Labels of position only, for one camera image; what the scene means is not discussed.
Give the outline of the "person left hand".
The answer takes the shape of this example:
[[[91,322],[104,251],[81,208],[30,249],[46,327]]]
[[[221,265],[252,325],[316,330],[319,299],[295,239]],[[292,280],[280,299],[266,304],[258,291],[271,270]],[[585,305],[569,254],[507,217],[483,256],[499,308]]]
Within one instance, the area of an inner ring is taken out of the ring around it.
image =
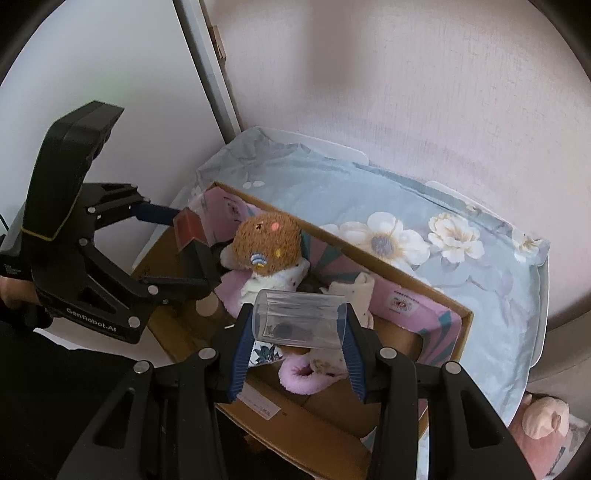
[[[40,304],[34,284],[25,280],[0,277],[0,296],[8,307],[19,303]]]

